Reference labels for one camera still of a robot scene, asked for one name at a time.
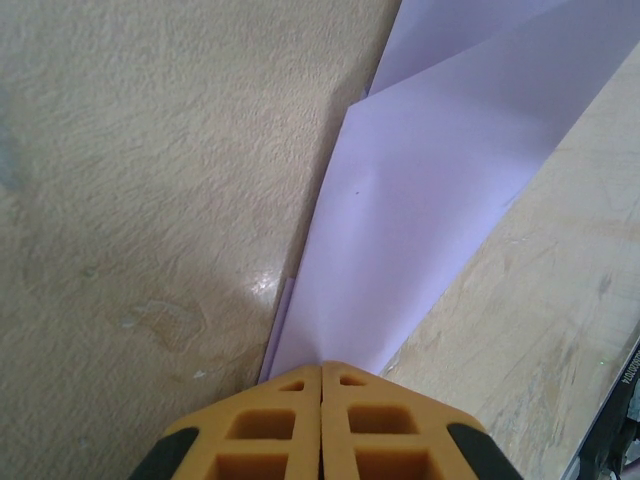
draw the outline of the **square holes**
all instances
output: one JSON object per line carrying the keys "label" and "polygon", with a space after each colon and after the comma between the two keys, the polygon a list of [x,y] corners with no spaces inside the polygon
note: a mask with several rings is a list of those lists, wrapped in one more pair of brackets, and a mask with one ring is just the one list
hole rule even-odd
{"label": "square holes", "polygon": [[444,480],[424,451],[356,451],[360,480]]}
{"label": "square holes", "polygon": [[210,480],[284,480],[287,460],[286,454],[218,455]]}
{"label": "square holes", "polygon": [[226,438],[291,440],[295,422],[296,413],[293,410],[248,410],[236,417]]}
{"label": "square holes", "polygon": [[395,405],[353,405],[347,411],[351,433],[418,433],[411,414]]}

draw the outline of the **wood grain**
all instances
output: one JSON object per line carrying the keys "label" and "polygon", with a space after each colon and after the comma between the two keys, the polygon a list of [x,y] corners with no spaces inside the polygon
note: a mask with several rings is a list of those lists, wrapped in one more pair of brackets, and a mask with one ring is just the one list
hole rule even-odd
{"label": "wood grain", "polygon": [[640,47],[409,338],[386,378],[559,478],[640,333]]}

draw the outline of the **yellow plastic tool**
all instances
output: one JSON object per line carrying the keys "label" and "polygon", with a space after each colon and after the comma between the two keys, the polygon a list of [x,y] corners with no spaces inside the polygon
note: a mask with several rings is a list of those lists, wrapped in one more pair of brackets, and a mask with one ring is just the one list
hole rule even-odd
{"label": "yellow plastic tool", "polygon": [[472,416],[339,362],[174,423],[130,480],[516,480]]}

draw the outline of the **small dark spot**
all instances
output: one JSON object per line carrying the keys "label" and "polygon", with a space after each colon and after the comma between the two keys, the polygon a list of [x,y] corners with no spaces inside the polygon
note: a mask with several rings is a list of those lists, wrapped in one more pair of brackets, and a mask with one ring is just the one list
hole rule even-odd
{"label": "small dark spot", "polygon": [[85,278],[95,278],[98,276],[98,267],[95,267],[95,266],[87,267],[82,271],[82,275]]}
{"label": "small dark spot", "polygon": [[598,285],[598,295],[602,297],[602,295],[607,293],[610,286],[611,286],[611,274],[607,273],[606,275],[603,275],[602,278],[600,279],[600,285]]}

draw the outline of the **beige wall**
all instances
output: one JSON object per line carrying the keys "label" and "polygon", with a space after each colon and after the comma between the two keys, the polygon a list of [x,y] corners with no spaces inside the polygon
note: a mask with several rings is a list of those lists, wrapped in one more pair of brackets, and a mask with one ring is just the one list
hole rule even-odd
{"label": "beige wall", "polygon": [[0,477],[126,477],[255,381],[398,4],[0,3]]}

